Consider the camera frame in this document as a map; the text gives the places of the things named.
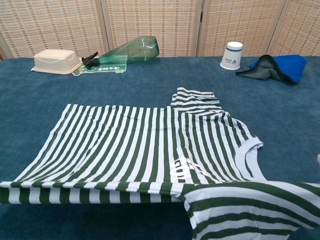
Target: printed logo on shirt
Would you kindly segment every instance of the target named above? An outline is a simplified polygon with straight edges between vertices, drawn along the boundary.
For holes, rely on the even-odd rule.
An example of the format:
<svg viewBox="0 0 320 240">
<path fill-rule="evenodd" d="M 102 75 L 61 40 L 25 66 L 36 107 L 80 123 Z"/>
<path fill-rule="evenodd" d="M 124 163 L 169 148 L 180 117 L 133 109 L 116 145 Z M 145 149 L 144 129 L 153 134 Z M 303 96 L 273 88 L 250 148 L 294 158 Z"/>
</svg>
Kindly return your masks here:
<svg viewBox="0 0 320 240">
<path fill-rule="evenodd" d="M 180 157 L 170 162 L 170 176 L 172 182 L 191 179 L 191 171 L 210 177 L 209 173 L 203 170 L 200 165 L 192 162 L 187 157 Z"/>
</svg>

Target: woven panel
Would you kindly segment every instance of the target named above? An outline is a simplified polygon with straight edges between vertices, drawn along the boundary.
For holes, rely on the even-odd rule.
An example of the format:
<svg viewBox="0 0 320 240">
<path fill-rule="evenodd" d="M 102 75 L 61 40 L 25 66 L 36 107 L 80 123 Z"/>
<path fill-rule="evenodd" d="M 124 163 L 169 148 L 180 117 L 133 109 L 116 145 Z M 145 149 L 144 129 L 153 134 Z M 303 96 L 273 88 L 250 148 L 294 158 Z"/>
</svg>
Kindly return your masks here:
<svg viewBox="0 0 320 240">
<path fill-rule="evenodd" d="M 291 0 L 275 33 L 271 55 L 320 56 L 320 1 Z"/>
<path fill-rule="evenodd" d="M 243 56 L 267 52 L 283 7 L 282 0 L 208 1 L 208 9 L 203 12 L 199 38 L 202 47 L 198 56 L 222 56 L 230 41 L 243 43 Z"/>
<path fill-rule="evenodd" d="M 113 46 L 155 36 L 160 56 L 195 56 L 201 0 L 104 0 Z"/>
<path fill-rule="evenodd" d="M 78 57 L 105 51 L 94 0 L 2 0 L 0 16 L 14 57 L 44 49 L 73 50 Z"/>
</svg>

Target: white cup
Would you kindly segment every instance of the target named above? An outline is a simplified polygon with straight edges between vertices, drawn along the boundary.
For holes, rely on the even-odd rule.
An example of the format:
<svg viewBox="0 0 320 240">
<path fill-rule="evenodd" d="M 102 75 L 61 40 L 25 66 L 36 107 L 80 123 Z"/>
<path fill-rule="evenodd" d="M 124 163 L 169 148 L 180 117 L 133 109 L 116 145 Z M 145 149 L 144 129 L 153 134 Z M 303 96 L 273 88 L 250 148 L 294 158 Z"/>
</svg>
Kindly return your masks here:
<svg viewBox="0 0 320 240">
<path fill-rule="evenodd" d="M 230 41 L 226 45 L 220 66 L 228 70 L 237 70 L 240 68 L 240 60 L 243 44 L 237 41 Z"/>
</svg>

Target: green label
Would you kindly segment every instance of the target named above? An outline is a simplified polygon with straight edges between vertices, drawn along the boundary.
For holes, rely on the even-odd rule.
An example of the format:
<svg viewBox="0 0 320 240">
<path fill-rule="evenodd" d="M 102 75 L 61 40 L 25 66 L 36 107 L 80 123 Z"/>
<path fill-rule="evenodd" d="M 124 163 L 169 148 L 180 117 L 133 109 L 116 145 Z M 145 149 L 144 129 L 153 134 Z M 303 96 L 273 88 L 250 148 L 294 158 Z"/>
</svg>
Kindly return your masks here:
<svg viewBox="0 0 320 240">
<path fill-rule="evenodd" d="M 91 69 L 87 69 L 85 65 L 80 66 L 72 74 L 79 76 L 81 74 L 92 74 L 92 73 L 105 73 L 105 72 L 116 72 L 122 74 L 126 71 L 127 64 L 101 64 L 99 66 L 93 66 Z"/>
</svg>

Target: white plastic container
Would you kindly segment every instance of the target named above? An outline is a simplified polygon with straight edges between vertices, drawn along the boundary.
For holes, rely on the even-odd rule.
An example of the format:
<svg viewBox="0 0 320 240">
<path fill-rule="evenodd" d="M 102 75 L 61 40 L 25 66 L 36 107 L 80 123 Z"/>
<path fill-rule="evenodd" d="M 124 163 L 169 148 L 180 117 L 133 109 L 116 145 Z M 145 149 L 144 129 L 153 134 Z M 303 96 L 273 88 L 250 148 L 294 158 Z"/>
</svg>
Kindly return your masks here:
<svg viewBox="0 0 320 240">
<path fill-rule="evenodd" d="M 228 42 L 220 66 L 228 70 L 240 68 L 243 44 L 237 41 Z"/>
<path fill-rule="evenodd" d="M 32 71 L 51 74 L 71 74 L 82 61 L 71 50 L 46 49 L 33 56 Z"/>
</svg>

